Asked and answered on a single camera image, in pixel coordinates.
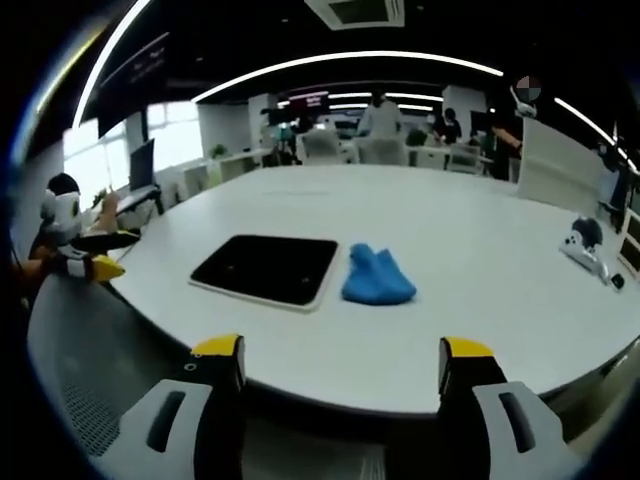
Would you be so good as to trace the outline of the person's left hand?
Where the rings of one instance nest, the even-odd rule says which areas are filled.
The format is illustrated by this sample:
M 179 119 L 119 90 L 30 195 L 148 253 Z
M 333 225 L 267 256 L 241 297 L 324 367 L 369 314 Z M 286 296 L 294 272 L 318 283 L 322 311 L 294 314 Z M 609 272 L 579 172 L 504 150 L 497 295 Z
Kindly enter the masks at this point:
M 44 259 L 28 259 L 25 262 L 14 260 L 12 271 L 20 284 L 30 285 L 42 281 L 51 270 L 51 261 Z

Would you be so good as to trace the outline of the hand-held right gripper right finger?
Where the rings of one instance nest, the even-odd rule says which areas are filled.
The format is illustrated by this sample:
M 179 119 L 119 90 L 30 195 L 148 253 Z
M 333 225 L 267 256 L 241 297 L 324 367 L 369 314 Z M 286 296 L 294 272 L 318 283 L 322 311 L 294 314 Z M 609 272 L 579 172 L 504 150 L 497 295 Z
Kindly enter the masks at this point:
M 439 398 L 446 479 L 571 479 L 584 466 L 559 417 L 480 342 L 440 339 Z

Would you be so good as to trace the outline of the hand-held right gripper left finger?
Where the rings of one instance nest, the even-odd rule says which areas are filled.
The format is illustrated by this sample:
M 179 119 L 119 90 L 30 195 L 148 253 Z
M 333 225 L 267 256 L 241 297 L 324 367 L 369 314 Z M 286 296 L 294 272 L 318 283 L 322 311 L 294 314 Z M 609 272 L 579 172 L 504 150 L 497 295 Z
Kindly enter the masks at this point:
M 244 337 L 196 345 L 120 419 L 109 479 L 241 479 L 246 426 Z

